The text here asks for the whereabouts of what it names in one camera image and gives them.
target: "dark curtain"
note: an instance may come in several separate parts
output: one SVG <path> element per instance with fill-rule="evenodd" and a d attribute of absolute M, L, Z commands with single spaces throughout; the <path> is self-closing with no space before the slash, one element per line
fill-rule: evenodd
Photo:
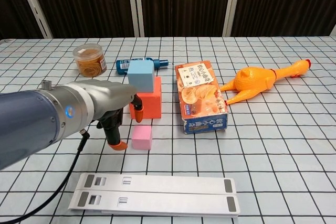
<path fill-rule="evenodd" d="M 227 0 L 141 0 L 146 36 L 222 36 Z"/>
<path fill-rule="evenodd" d="M 238 0 L 231 36 L 328 36 L 336 0 Z"/>
<path fill-rule="evenodd" d="M 133 37 L 130 0 L 39 0 L 55 38 Z"/>
<path fill-rule="evenodd" d="M 0 39 L 42 38 L 27 0 L 0 0 Z"/>

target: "orange rubber chicken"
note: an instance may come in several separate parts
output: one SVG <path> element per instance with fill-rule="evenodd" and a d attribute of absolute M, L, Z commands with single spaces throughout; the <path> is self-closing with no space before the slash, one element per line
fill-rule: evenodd
<path fill-rule="evenodd" d="M 271 89 L 274 83 L 284 77 L 298 77 L 310 68 L 310 60 L 299 60 L 286 68 L 265 69 L 248 67 L 239 70 L 233 80 L 221 87 L 221 91 L 237 90 L 239 93 L 226 101 L 230 105 L 255 97 L 257 94 Z"/>

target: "blue foam block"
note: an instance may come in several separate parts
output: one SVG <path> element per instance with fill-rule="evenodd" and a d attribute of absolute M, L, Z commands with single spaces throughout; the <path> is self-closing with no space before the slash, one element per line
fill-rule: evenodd
<path fill-rule="evenodd" d="M 131 60 L 127 70 L 128 83 L 139 93 L 154 92 L 154 63 L 151 60 Z"/>

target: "foam block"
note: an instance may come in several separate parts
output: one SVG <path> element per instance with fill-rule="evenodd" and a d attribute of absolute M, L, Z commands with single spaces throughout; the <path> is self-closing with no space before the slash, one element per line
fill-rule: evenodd
<path fill-rule="evenodd" d="M 150 150 L 152 148 L 152 126 L 136 125 L 132 135 L 132 147 L 137 150 Z"/>
<path fill-rule="evenodd" d="M 137 92 L 154 91 L 154 63 L 151 60 L 131 60 L 127 76 L 128 83 L 135 86 Z"/>
<path fill-rule="evenodd" d="M 153 93 L 137 93 L 137 95 L 142 100 L 144 119 L 161 118 L 161 111 L 162 111 L 161 77 L 155 77 L 155 85 Z M 132 119 L 135 119 L 134 106 L 132 104 L 130 104 L 130 112 Z"/>

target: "table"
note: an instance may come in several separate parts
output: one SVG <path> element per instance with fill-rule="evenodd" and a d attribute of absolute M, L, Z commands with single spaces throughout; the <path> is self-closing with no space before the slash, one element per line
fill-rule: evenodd
<path fill-rule="evenodd" d="M 128 82 L 116 73 L 117 59 L 169 60 L 167 69 L 156 71 L 163 83 L 162 118 L 142 122 L 153 125 L 152 150 L 116 152 L 103 130 L 89 126 L 91 139 L 65 189 L 24 223 L 336 223 L 336 37 L 17 39 L 0 45 L 1 93 L 36 89 L 45 77 L 53 84 L 86 79 L 71 53 L 86 42 L 104 49 L 108 71 L 99 80 Z M 226 83 L 246 66 L 281 68 L 306 58 L 312 66 L 302 78 L 280 80 L 268 92 L 231 105 L 226 131 L 183 133 L 174 65 L 209 60 L 218 82 Z M 126 108 L 121 137 L 129 142 L 136 124 Z M 79 140 L 74 134 L 0 171 L 0 221 L 51 195 Z M 69 211 L 82 172 L 231 177 L 242 212 L 221 219 Z"/>

